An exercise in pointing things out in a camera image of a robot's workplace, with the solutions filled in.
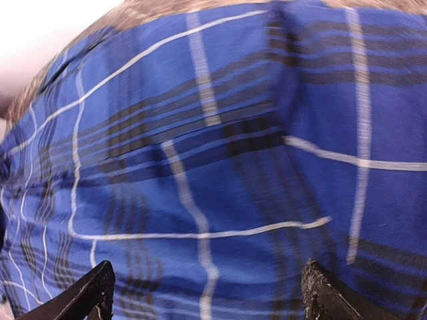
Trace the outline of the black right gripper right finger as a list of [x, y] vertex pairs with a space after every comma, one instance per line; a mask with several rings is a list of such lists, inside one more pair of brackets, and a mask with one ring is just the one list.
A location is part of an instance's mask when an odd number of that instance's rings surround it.
[[306, 319], [396, 319], [390, 312], [357, 294], [317, 261], [310, 259], [301, 273]]

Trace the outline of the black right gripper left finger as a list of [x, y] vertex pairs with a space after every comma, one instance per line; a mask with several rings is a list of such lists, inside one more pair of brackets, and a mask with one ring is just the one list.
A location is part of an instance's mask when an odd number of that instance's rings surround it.
[[113, 317], [115, 273], [109, 261], [102, 261], [64, 292], [38, 308], [19, 317], [20, 320], [74, 320]]

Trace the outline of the blue plaid long sleeve shirt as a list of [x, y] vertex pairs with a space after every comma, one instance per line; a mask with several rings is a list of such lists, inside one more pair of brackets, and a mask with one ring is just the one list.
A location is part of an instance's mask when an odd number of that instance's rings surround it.
[[316, 260], [426, 318], [426, 2], [124, 1], [6, 104], [1, 318], [303, 319]]

